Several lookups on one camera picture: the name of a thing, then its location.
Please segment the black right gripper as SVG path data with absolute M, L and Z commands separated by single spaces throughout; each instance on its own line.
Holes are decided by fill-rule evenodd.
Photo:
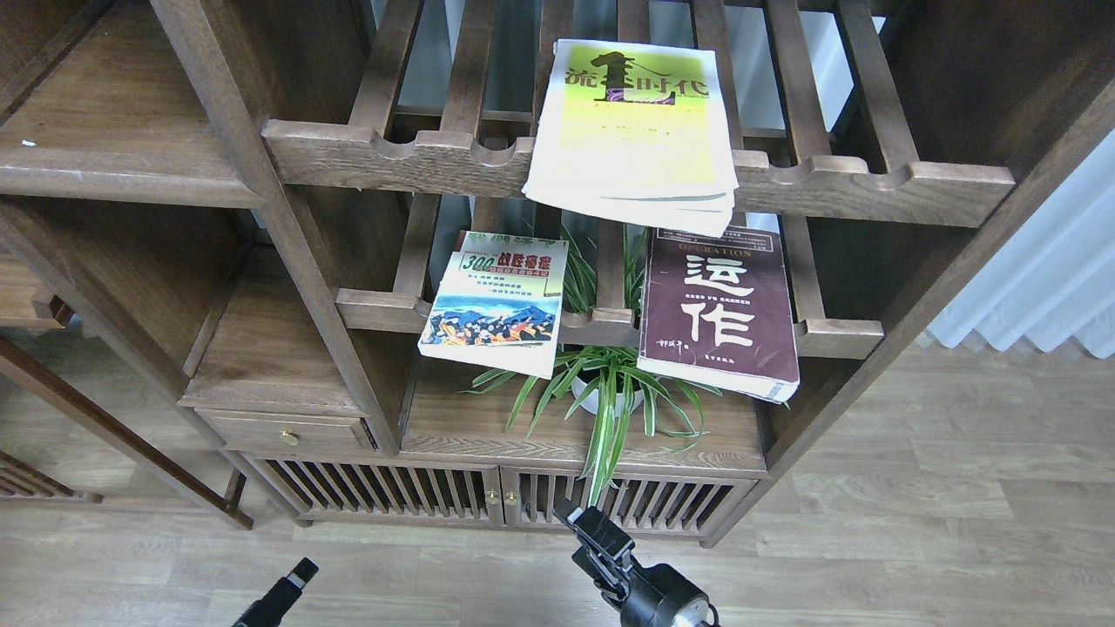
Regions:
M 633 539 L 601 509 L 581 508 L 562 496 L 554 517 L 581 541 L 572 560 L 597 583 L 621 626 L 709 625 L 709 596 L 673 567 L 638 563 Z

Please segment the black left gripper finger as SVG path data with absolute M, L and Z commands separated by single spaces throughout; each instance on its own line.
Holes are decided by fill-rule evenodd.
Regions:
M 233 626 L 279 626 L 318 571 L 319 567 L 314 561 L 302 558 L 266 595 L 251 602 Z

